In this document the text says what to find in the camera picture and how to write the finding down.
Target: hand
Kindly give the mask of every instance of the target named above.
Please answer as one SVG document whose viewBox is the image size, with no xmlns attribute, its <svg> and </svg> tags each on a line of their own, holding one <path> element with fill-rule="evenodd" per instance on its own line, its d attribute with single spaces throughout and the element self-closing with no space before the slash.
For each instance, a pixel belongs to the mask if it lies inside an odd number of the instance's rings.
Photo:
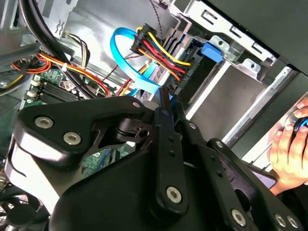
<svg viewBox="0 0 308 231">
<path fill-rule="evenodd" d="M 304 98 L 298 105 L 298 110 L 294 112 L 297 118 L 303 118 L 308 116 L 308 98 Z"/>
<path fill-rule="evenodd" d="M 295 116 L 308 116 L 308 98 L 297 105 Z M 301 127 L 291 143 L 293 126 L 288 125 L 283 132 L 278 131 L 274 137 L 269 160 L 278 175 L 277 184 L 271 191 L 277 195 L 298 187 L 308 180 L 308 145 L 306 139 L 308 128 Z"/>
</svg>

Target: fingernail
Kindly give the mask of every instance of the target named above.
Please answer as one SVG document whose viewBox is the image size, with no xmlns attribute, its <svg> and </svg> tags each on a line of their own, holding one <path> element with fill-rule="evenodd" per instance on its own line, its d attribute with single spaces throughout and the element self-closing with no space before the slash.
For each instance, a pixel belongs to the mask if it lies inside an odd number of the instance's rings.
<svg viewBox="0 0 308 231">
<path fill-rule="evenodd" d="M 296 112 L 294 112 L 294 115 L 295 115 L 297 118 L 299 118 L 299 117 L 302 115 L 302 113 L 301 113 L 300 111 L 296 111 Z"/>
<path fill-rule="evenodd" d="M 293 128 L 293 126 L 292 126 L 291 124 L 289 124 L 289 125 L 287 125 L 287 126 L 285 127 L 285 129 L 286 129 L 287 131 L 291 131 L 292 128 Z"/>
<path fill-rule="evenodd" d="M 307 127 L 301 127 L 299 129 L 300 132 L 307 132 L 308 131 L 308 128 Z"/>
<path fill-rule="evenodd" d="M 298 109 L 301 109 L 301 108 L 303 108 L 305 105 L 304 105 L 304 103 L 299 103 L 298 105 L 297 105 L 297 108 Z"/>
</svg>

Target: silver screw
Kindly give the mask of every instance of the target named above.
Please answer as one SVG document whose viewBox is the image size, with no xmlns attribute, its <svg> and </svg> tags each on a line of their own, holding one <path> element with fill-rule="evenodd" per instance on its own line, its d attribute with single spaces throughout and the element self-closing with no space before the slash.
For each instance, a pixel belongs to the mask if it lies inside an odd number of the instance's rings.
<svg viewBox="0 0 308 231">
<path fill-rule="evenodd" d="M 244 227 L 246 225 L 246 220 L 240 211 L 233 209 L 231 211 L 231 214 L 235 222 L 238 223 L 240 226 Z"/>
<path fill-rule="evenodd" d="M 282 227 L 287 227 L 287 224 L 279 214 L 275 214 L 275 218 L 278 224 L 280 224 Z"/>
<path fill-rule="evenodd" d="M 140 108 L 140 105 L 139 105 L 138 103 L 136 103 L 136 102 L 133 102 L 133 105 L 134 105 L 135 107 L 137 107 L 137 108 Z"/>
<path fill-rule="evenodd" d="M 197 128 L 197 126 L 195 124 L 193 124 L 193 123 L 189 123 L 189 126 L 191 126 L 192 129 L 196 129 Z"/>
<path fill-rule="evenodd" d="M 217 144 L 217 146 L 218 146 L 219 148 L 223 148 L 223 145 L 222 145 L 222 143 L 221 143 L 221 142 L 216 141 L 216 144 Z"/>
<path fill-rule="evenodd" d="M 38 117 L 34 120 L 34 123 L 36 126 L 38 126 L 39 128 L 51 128 L 53 126 L 53 121 L 52 119 L 48 118 L 48 117 Z"/>
<path fill-rule="evenodd" d="M 176 204 L 180 203 L 182 200 L 182 195 L 179 190 L 172 186 L 167 188 L 167 197 L 170 199 L 170 201 Z"/>
<path fill-rule="evenodd" d="M 63 139 L 69 145 L 77 145 L 81 143 L 81 136 L 74 132 L 64 134 Z"/>
<path fill-rule="evenodd" d="M 290 222 L 290 224 L 294 227 L 294 228 L 298 228 L 298 224 L 297 222 L 291 217 L 291 216 L 287 216 L 288 221 Z"/>
</svg>

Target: blue latch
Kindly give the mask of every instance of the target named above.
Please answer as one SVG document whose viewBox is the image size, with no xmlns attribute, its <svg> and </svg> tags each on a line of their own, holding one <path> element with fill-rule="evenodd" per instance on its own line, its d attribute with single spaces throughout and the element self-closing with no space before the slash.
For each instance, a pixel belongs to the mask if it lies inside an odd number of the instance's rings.
<svg viewBox="0 0 308 231">
<path fill-rule="evenodd" d="M 204 44 L 201 53 L 216 63 L 222 61 L 222 52 L 208 42 Z"/>
</svg>

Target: fan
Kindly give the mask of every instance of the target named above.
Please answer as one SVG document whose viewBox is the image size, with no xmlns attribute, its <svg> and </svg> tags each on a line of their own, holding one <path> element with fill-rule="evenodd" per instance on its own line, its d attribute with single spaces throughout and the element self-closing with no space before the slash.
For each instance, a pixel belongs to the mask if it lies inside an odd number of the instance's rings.
<svg viewBox="0 0 308 231">
<path fill-rule="evenodd" d="M 16 196 L 27 197 L 27 200 Z M 6 217 L 0 231 L 44 231 L 48 230 L 49 213 L 45 206 L 40 206 L 39 200 L 17 188 L 6 186 L 0 192 L 0 218 Z"/>
</svg>

